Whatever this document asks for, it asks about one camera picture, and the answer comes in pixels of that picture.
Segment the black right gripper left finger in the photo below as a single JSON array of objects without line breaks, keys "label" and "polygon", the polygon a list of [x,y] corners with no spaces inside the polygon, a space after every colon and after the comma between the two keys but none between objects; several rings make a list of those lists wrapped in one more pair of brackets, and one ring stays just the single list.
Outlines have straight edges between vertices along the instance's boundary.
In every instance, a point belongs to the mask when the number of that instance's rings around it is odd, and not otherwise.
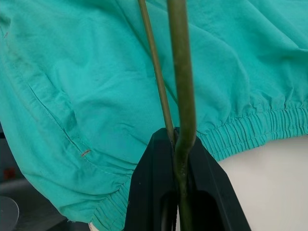
[{"label": "black right gripper left finger", "polygon": [[132,174],[124,229],[174,231],[177,205],[173,145],[161,128],[151,136]]}]

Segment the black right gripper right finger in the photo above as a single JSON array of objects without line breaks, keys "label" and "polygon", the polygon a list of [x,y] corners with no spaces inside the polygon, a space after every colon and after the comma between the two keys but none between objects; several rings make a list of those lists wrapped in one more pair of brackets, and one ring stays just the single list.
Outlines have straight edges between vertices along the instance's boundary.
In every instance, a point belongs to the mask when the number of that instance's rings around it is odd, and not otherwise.
[{"label": "black right gripper right finger", "polygon": [[196,138],[185,165],[173,158],[182,231],[244,231],[245,214],[227,173]]}]

